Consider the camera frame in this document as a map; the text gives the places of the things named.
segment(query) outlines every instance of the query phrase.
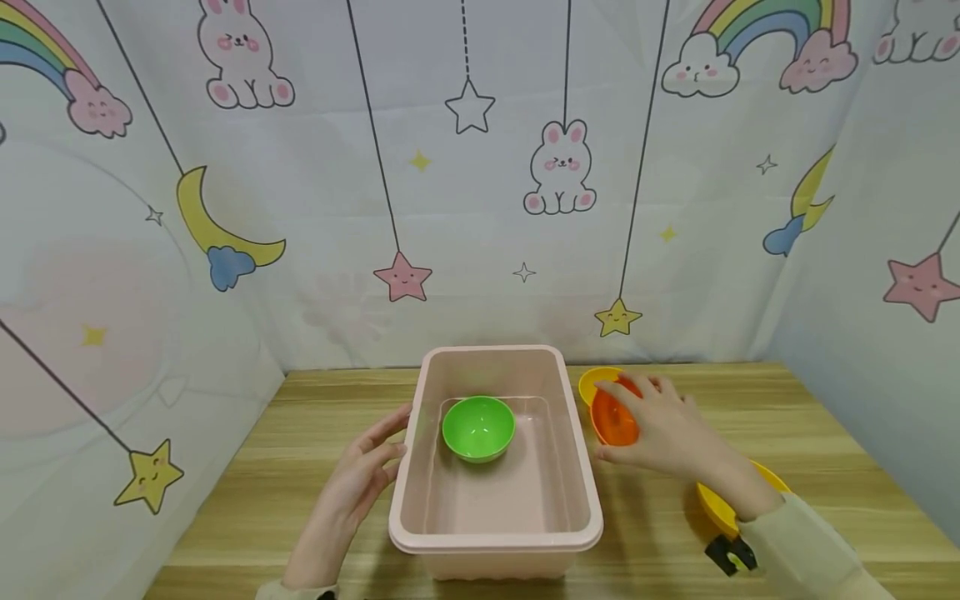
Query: hand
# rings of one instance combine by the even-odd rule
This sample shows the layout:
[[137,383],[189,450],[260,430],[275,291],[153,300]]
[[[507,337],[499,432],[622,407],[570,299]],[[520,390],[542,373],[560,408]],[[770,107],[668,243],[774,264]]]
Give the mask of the hand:
[[406,446],[387,439],[407,428],[410,409],[410,404],[404,404],[344,450],[287,562],[285,588],[326,588],[337,583],[360,523],[380,493],[396,480],[399,462],[390,462],[403,456]]
[[707,424],[693,396],[680,397],[666,377],[627,375],[643,398],[618,383],[598,381],[634,416],[640,437],[632,445],[601,445],[597,458],[649,468],[714,490],[742,521],[754,520],[783,503],[753,464]]

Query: small yellow sparkle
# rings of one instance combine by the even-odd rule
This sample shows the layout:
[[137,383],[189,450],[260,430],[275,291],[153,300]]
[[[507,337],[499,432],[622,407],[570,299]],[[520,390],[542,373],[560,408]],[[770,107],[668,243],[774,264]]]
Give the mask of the small yellow sparkle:
[[426,156],[424,156],[419,148],[417,148],[417,155],[410,160],[410,164],[420,169],[421,173],[426,171],[426,166],[431,162],[433,161],[427,158]]
[[91,327],[90,325],[84,325],[84,342],[81,346],[102,346],[104,344],[104,336],[107,335],[106,327]]
[[673,230],[672,225],[668,225],[666,229],[660,232],[660,237],[663,238],[664,242],[669,242],[677,236],[677,232]]

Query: black clip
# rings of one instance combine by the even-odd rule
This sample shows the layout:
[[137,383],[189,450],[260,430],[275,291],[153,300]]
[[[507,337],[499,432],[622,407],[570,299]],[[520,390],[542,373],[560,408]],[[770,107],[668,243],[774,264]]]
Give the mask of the black clip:
[[726,536],[717,536],[707,545],[704,554],[709,556],[727,577],[732,577],[741,570],[752,571],[757,567],[754,551],[740,537],[730,540]]

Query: printed fabric backdrop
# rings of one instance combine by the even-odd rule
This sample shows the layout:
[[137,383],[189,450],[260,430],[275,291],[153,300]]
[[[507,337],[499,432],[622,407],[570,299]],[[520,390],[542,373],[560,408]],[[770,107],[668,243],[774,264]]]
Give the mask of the printed fabric backdrop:
[[5,595],[139,597],[282,370],[461,344],[782,358],[958,541],[958,16],[0,0]]

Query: white bunny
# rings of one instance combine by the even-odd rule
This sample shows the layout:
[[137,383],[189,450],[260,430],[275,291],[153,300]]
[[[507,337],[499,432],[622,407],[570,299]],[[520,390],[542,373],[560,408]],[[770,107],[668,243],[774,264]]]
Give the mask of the white bunny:
[[577,120],[564,129],[551,121],[543,128],[542,139],[530,161],[530,175],[540,185],[523,199],[523,208],[532,215],[593,208],[597,194],[584,187],[590,172],[587,124]]
[[206,59],[220,68],[206,83],[210,100],[221,108],[292,105],[293,84],[274,72],[274,48],[250,0],[200,0],[200,6],[197,38]]
[[898,0],[894,26],[880,38],[874,62],[952,59],[960,50],[958,0]]

